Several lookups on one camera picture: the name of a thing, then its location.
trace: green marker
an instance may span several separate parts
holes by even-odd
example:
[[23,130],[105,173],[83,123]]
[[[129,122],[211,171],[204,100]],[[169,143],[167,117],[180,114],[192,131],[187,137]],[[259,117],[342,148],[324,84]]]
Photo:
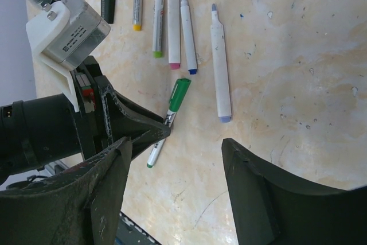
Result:
[[[170,107],[166,115],[165,125],[171,127],[173,120],[176,117],[177,111],[183,102],[186,92],[189,89],[190,83],[191,80],[188,79],[178,79],[176,81],[170,97]],[[151,169],[154,166],[158,159],[159,153],[161,152],[163,144],[165,143],[165,140],[166,139],[163,139],[154,145],[147,162],[148,168]]]

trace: whiteboard marker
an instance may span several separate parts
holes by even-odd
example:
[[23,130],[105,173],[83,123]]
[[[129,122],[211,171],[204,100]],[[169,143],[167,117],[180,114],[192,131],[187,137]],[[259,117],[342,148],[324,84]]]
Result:
[[181,66],[179,0],[168,0],[168,63],[172,70]]
[[193,27],[191,25],[191,15],[188,0],[181,0],[181,19],[188,70],[190,75],[195,75],[197,73],[197,63]]
[[163,56],[162,51],[162,29],[163,29],[163,5],[165,0],[154,1],[154,25],[153,25],[153,56]]
[[225,53],[225,40],[223,24],[218,19],[217,7],[212,6],[212,51],[214,64],[214,80],[216,84],[217,111],[221,123],[232,120],[231,96],[229,94],[229,80],[227,56]]
[[132,28],[134,31],[142,30],[142,12],[143,12],[143,0],[134,0],[134,8],[132,15]]

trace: robotic arm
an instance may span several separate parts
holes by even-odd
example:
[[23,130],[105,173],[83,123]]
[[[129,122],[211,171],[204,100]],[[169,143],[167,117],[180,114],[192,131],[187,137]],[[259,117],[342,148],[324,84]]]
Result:
[[26,30],[62,94],[0,107],[0,184],[82,153],[84,162],[0,192],[4,244],[112,244],[130,162],[170,128],[116,92],[90,53],[110,26],[85,0],[30,0]]

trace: blue marker cap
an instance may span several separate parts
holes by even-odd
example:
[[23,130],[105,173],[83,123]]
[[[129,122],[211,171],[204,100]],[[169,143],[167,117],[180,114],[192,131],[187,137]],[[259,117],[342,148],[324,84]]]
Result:
[[190,75],[196,75],[197,69],[191,69],[189,70]]
[[219,117],[221,123],[229,123],[232,120],[232,116]]

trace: beige marble countertop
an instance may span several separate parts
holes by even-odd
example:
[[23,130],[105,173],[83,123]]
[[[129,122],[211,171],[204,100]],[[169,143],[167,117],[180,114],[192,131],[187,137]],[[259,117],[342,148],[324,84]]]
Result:
[[[87,0],[100,11],[100,0]],[[232,137],[292,173],[351,189],[367,183],[367,0],[189,0],[199,73],[153,169],[130,167],[122,210],[162,244],[237,244],[221,143]],[[152,55],[154,0],[132,31],[132,0],[94,51],[115,89],[164,116],[175,79]],[[216,114],[210,8],[225,26],[233,121]],[[32,17],[35,10],[30,8]],[[34,65],[37,95],[59,93]]]

